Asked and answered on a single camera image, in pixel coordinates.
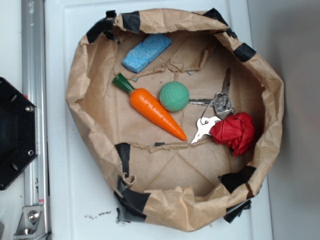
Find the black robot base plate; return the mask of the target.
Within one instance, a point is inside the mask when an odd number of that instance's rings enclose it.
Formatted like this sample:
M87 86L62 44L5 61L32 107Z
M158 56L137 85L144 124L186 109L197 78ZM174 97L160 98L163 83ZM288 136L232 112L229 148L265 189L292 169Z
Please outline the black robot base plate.
M33 105L0 78L0 189L6 190L38 155Z

